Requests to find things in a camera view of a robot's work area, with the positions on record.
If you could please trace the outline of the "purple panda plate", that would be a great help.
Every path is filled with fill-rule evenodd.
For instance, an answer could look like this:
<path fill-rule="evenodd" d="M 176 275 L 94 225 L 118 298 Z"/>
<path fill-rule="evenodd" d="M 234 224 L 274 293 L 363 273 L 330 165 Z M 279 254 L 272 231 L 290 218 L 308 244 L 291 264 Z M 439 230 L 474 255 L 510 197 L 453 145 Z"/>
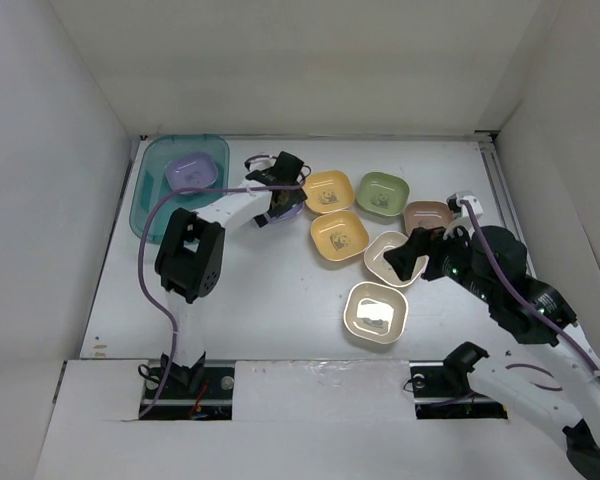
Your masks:
<path fill-rule="evenodd" d="M 176 158 L 165 169 L 165 177 L 172 190 L 211 187 L 218 174 L 215 161 L 205 152 L 193 152 Z"/>
<path fill-rule="evenodd" d="M 304 201 L 297 196 L 281 192 L 272 198 L 270 208 L 264 215 L 265 223 L 278 223 L 293 218 L 301 212 L 303 206 Z"/>

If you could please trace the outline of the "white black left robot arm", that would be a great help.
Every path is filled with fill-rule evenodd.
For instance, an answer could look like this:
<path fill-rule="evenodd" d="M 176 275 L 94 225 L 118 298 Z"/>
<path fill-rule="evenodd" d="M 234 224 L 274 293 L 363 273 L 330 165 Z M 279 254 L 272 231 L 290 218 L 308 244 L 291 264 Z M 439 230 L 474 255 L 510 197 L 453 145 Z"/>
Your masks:
<path fill-rule="evenodd" d="M 254 222 L 263 227 L 304 203 L 303 186 L 311 168 L 299 157 L 282 151 L 245 161 L 247 174 L 233 188 L 183 187 L 177 194 L 218 193 L 220 198 L 198 208 L 180 207 L 171 213 L 156 255 L 154 270 L 170 302 L 193 304 L 217 285 L 226 237 Z M 198 324 L 182 309 L 166 307 L 171 324 L 169 352 L 160 359 L 160 384 L 181 396 L 202 387 L 206 351 Z"/>

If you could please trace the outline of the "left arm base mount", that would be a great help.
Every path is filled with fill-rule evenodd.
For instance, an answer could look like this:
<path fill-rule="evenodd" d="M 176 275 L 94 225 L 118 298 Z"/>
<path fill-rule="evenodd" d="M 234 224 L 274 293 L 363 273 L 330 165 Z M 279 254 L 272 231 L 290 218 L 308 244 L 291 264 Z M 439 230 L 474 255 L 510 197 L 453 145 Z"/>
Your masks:
<path fill-rule="evenodd" d="M 143 379 L 139 405 L 140 420 L 156 421 L 229 421 L 232 419 L 235 386 L 234 362 L 209 361 L 202 356 L 192 367 L 174 363 L 168 379 L 158 392 L 167 365 L 167 356 L 159 362 L 140 364 Z"/>

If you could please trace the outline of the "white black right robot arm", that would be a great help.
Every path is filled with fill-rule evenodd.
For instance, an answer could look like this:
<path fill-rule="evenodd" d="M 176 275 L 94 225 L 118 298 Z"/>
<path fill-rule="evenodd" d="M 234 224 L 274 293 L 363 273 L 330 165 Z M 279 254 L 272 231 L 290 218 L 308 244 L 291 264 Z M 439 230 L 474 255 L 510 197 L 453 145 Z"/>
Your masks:
<path fill-rule="evenodd" d="M 483 301 L 491 319 L 548 369 L 564 395 L 532 385 L 471 342 L 444 359 L 445 387 L 512 408 L 551 438 L 582 477 L 600 479 L 600 357 L 560 292 L 527 273 L 526 255 L 508 230 L 484 226 L 473 232 L 417 228 L 384 258 L 404 279 L 427 257 L 423 279 L 449 278 Z"/>

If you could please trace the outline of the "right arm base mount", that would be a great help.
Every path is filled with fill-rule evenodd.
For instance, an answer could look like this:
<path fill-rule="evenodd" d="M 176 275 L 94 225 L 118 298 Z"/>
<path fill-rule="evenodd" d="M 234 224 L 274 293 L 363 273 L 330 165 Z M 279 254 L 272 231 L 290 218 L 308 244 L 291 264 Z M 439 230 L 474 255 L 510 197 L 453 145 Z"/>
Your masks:
<path fill-rule="evenodd" d="M 506 408 L 471 389 L 468 374 L 488 353 L 465 342 L 442 360 L 409 363 L 410 377 L 403 385 L 413 395 L 417 420 L 507 420 Z"/>

